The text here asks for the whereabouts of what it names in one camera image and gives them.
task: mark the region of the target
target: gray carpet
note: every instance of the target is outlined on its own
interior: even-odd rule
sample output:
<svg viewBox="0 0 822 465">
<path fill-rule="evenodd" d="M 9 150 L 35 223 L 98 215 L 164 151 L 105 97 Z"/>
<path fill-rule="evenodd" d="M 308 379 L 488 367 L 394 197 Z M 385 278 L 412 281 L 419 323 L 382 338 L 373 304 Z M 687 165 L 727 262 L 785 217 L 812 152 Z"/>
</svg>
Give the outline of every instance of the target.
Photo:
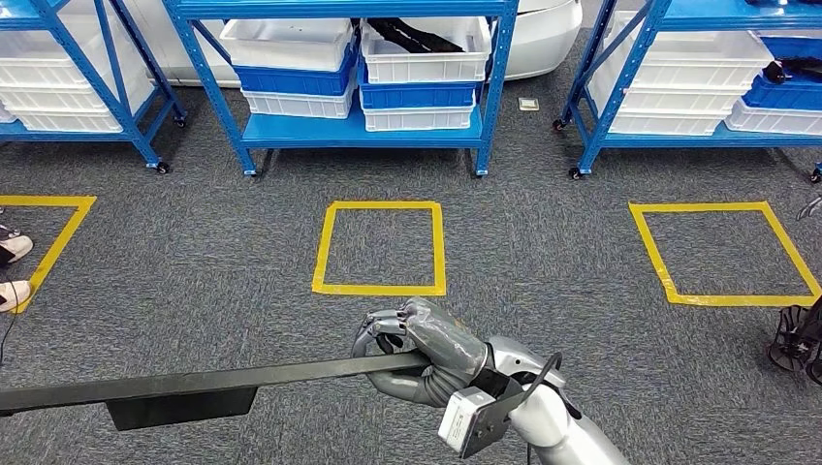
<svg viewBox="0 0 822 465">
<path fill-rule="evenodd" d="M 613 150 L 572 182 L 580 139 L 550 124 L 579 53 L 578 44 L 553 74 L 506 85 L 482 180 L 465 151 L 376 149 L 286 150 L 243 178 L 197 89 L 179 91 L 189 126 L 166 124 L 156 143 L 170 175 L 141 168 L 125 144 L 4 146 L 2 193 L 98 200 L 18 319 L 0 385 L 340 357 L 364 312 L 401 299 L 311 292 L 326 208 L 431 200 L 443 208 L 448 280 L 436 301 L 483 337 L 562 351 L 570 395 L 632 463 L 818 463 L 822 387 L 763 357 L 776 310 L 669 304 L 627 207 L 768 201 L 822 277 L 819 219 L 793 220 L 816 193 L 806 171 L 818 153 Z M 244 112 L 240 94 L 227 95 Z M 539 98 L 541 110 L 518 111 L 518 97 Z M 261 165 L 265 156 L 256 154 Z M 13 276 L 26 276 L 67 215 L 0 217 L 38 243 Z M 806 291 L 764 220 L 707 215 L 648 218 L 683 292 Z M 416 212 L 340 215 L 329 277 L 427 279 L 425 223 Z M 103 407 L 75 407 L 0 420 L 0 462 L 463 463 L 436 438 L 440 414 L 378 395 L 363 378 L 262 389 L 247 417 L 125 433 Z M 510 432 L 466 463 L 524 460 Z"/>
</svg>

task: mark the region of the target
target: blue plastic bin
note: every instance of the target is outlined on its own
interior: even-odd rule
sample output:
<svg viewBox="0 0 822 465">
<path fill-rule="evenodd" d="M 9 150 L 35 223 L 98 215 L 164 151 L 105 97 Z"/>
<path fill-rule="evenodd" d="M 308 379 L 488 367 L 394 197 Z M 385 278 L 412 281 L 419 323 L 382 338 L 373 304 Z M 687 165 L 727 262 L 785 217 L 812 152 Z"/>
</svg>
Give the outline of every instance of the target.
<svg viewBox="0 0 822 465">
<path fill-rule="evenodd" d="M 822 39 L 763 37 L 762 42 L 776 59 L 795 56 L 822 58 Z M 743 98 L 749 107 L 762 109 L 822 110 L 822 79 L 793 75 L 783 84 L 774 84 L 762 76 L 757 76 Z"/>
<path fill-rule="evenodd" d="M 357 60 L 357 83 L 364 109 L 421 109 L 471 107 L 480 82 L 420 82 L 369 84 L 365 60 Z"/>
<path fill-rule="evenodd" d="M 243 90 L 289 94 L 340 96 L 348 87 L 351 69 L 358 54 L 357 41 L 346 47 L 337 71 L 306 71 L 257 66 L 234 66 Z"/>
</svg>

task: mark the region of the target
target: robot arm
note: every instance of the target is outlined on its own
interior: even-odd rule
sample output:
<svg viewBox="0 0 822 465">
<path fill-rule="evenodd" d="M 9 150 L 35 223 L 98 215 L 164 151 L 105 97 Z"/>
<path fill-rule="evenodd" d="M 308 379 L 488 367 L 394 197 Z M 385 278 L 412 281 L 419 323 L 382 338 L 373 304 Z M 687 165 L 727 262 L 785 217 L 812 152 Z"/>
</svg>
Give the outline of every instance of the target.
<svg viewBox="0 0 822 465">
<path fill-rule="evenodd" d="M 430 358 L 430 374 L 423 376 L 423 369 L 384 372 L 368 375 L 369 380 L 393 397 L 447 407 L 440 437 L 463 457 L 500 439 L 510 424 L 543 465 L 628 465 L 565 397 L 562 375 L 547 369 L 547 361 L 524 345 L 504 337 L 483 343 L 452 316 L 415 297 L 398 311 L 369 314 L 352 356 L 364 356 L 371 341 L 392 353 L 402 345 L 399 336 L 411 339 Z M 541 383 L 530 391 L 541 374 Z M 507 386 L 492 387 L 501 386 L 500 381 Z"/>
</svg>

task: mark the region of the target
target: black stand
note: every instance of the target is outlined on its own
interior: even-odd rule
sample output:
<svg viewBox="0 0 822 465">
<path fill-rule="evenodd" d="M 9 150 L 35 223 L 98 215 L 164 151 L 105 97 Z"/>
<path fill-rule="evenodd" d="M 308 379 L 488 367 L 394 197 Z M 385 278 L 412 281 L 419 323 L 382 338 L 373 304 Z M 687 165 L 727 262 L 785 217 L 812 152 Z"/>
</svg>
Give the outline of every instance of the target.
<svg viewBox="0 0 822 465">
<path fill-rule="evenodd" d="M 768 358 L 787 371 L 805 369 L 807 375 L 822 385 L 822 296 L 809 309 L 791 305 L 779 311 L 779 327 Z"/>
</svg>

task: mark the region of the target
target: sneaker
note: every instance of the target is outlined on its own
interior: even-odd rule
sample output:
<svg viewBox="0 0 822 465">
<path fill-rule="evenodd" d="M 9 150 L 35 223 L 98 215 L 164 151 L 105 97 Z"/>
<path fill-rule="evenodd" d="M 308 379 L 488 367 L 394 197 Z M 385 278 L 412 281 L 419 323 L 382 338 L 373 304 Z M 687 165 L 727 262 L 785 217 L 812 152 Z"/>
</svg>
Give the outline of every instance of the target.
<svg viewBox="0 0 822 465">
<path fill-rule="evenodd" d="M 0 264 L 13 264 L 31 252 L 34 242 L 27 235 L 0 240 Z"/>
<path fill-rule="evenodd" d="M 31 295 L 28 281 L 12 281 L 0 284 L 0 313 L 8 312 L 25 302 Z"/>
</svg>

